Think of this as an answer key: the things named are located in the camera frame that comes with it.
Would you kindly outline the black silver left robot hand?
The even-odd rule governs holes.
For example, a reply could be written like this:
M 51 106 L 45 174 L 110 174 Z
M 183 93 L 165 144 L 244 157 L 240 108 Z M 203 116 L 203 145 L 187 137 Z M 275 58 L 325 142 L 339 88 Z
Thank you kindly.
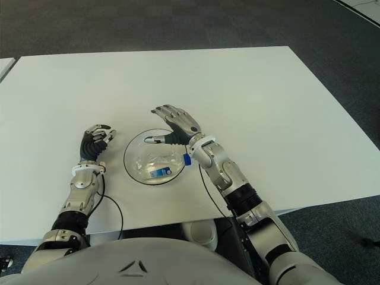
M 104 124 L 95 124 L 85 130 L 80 145 L 80 162 L 96 162 L 115 135 L 116 130 Z

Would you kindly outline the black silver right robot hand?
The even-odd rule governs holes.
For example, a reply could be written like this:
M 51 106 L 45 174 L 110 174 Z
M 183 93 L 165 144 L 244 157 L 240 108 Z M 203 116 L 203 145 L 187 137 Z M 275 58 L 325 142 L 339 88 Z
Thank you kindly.
M 201 133 L 198 122 L 187 112 L 169 104 L 158 106 L 151 110 L 153 114 L 161 117 L 172 132 L 167 135 L 146 137 L 147 144 L 174 144 L 188 145 L 194 135 Z

